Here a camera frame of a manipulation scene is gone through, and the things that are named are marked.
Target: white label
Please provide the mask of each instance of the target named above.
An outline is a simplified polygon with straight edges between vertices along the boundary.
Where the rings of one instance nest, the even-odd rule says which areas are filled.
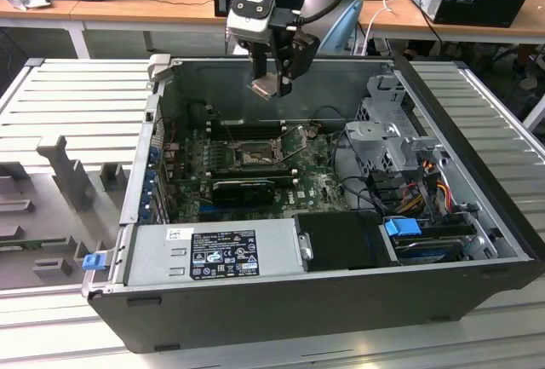
[[[23,247],[19,245],[6,245],[5,247],[0,247],[0,251],[22,251]]]
[[[167,239],[191,239],[193,228],[167,228]]]
[[[245,264],[240,264],[240,269],[255,269],[257,268],[257,262],[247,262]]]

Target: paper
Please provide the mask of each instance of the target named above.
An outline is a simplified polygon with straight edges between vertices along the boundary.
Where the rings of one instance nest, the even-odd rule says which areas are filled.
[[[26,9],[35,9],[38,7],[47,7],[48,5],[51,5],[51,3],[48,0],[6,0],[8,3],[12,5],[12,7],[16,9],[22,9],[23,11],[26,11]]]

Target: white cable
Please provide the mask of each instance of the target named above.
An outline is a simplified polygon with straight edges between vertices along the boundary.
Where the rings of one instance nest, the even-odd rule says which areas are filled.
[[[371,18],[371,21],[369,21],[369,25],[367,26],[367,32],[365,33],[365,43],[364,43],[364,49],[361,51],[362,56],[367,55],[367,45],[369,44],[369,33],[371,31],[371,27],[373,25],[373,22],[375,21],[375,18],[382,12],[382,11],[389,11],[390,13],[393,12],[393,10],[387,6],[386,0],[382,0],[383,7],[375,12],[375,15],[373,15],[373,18]]]
[[[371,27],[373,26],[373,21],[375,21],[377,15],[379,15],[382,11],[389,11],[391,13],[393,12],[393,10],[386,5],[386,0],[382,0],[382,4],[384,5],[384,7],[375,12],[375,15],[373,15],[373,18],[371,18],[371,21],[369,21],[369,25],[367,26],[367,32],[365,33],[364,49],[361,51],[361,55],[363,56],[367,55],[367,46],[370,41],[369,33],[371,31]]]

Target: sticker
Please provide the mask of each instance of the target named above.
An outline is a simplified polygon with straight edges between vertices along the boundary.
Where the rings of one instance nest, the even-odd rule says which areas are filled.
[[[20,245],[6,245],[4,247],[0,247],[0,251],[23,251],[23,247]]]
[[[193,228],[167,228],[167,240],[191,239]]]
[[[192,230],[192,228],[171,229]],[[191,235],[189,275],[194,280],[259,275],[255,230]]]

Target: green circuit board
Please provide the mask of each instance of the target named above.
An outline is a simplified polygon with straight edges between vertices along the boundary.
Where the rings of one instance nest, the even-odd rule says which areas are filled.
[[[306,132],[307,128],[303,127],[302,131]],[[210,177],[210,173],[207,175],[207,172],[210,170],[228,171],[235,164],[240,166],[240,161],[252,162],[253,159],[256,161],[250,164],[258,168],[265,167],[268,164],[266,163],[268,159],[264,159],[265,156],[254,158],[248,154],[245,157],[240,157],[235,150],[230,148],[233,143],[211,140],[201,130],[193,131],[183,143],[186,172],[185,177],[175,180],[177,222],[286,218],[299,212],[348,209],[343,189],[335,180],[329,166],[330,144],[326,135],[314,135],[313,138],[307,138],[307,147],[289,157],[287,156],[301,149],[299,131],[290,132],[283,137],[280,147],[276,146],[274,140],[234,141],[237,146],[243,145],[242,148],[254,147],[256,151],[266,155],[274,150],[276,154],[281,154],[284,158],[287,157],[273,167],[283,166],[290,170],[296,169],[298,183],[291,184],[294,177],[284,178],[290,183],[275,188],[274,201],[271,205],[227,209],[214,206],[210,193],[215,182],[225,179],[218,176],[216,172],[214,172],[214,177]],[[260,177],[255,177],[254,180],[260,180]]]

